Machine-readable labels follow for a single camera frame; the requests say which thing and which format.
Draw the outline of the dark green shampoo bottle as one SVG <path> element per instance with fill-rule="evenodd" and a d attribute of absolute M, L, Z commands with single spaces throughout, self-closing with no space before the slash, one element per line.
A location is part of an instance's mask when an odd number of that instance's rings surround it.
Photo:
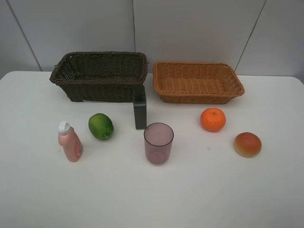
<path fill-rule="evenodd" d="M 144 130 L 147 126 L 147 106 L 143 85 L 133 87 L 133 110 L 136 130 Z"/>

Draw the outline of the orange tangerine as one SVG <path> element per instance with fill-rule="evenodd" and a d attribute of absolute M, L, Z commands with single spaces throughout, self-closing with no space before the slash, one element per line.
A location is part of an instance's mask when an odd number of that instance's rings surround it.
<path fill-rule="evenodd" d="M 219 132 L 226 124 L 226 116 L 218 108 L 208 108 L 201 113 L 200 123 L 209 132 Z"/>

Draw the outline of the pink lotion bottle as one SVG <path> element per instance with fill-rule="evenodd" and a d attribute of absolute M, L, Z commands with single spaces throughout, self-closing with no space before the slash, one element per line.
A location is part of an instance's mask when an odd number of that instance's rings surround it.
<path fill-rule="evenodd" d="M 58 126 L 58 143 L 70 162 L 78 161 L 83 154 L 83 146 L 78 135 L 66 121 L 61 121 Z"/>

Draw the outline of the red yellow peach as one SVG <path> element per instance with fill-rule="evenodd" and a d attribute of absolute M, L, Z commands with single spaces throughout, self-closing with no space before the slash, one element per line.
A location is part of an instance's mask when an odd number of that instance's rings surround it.
<path fill-rule="evenodd" d="M 246 158 L 258 155 L 262 149 L 262 142 L 259 137 L 250 132 L 237 135 L 233 145 L 235 151 Z"/>

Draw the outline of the purple translucent plastic cup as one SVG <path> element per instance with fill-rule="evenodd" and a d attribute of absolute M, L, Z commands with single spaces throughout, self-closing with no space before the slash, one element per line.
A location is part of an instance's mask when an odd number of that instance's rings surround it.
<path fill-rule="evenodd" d="M 156 165 L 165 163 L 171 154 L 173 129 L 165 123 L 152 123 L 143 133 L 146 159 Z"/>

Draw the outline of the orange wicker basket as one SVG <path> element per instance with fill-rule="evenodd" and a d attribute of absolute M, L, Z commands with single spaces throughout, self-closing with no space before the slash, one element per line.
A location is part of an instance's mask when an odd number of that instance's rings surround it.
<path fill-rule="evenodd" d="M 226 104 L 245 93 L 225 63 L 159 61 L 153 67 L 153 86 L 163 102 L 173 104 Z"/>

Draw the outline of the green lime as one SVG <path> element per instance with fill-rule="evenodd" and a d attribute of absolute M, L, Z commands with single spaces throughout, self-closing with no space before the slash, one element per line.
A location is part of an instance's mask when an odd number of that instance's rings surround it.
<path fill-rule="evenodd" d="M 91 134 L 99 140 L 108 139 L 114 132 L 111 119 L 102 113 L 94 114 L 89 118 L 88 128 Z"/>

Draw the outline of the dark brown wicker basket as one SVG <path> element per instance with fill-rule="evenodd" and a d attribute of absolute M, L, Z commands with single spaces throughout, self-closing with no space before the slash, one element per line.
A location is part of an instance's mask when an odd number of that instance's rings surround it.
<path fill-rule="evenodd" d="M 62 57 L 49 80 L 72 102 L 127 103 L 147 73 L 147 57 L 140 52 L 71 52 Z"/>

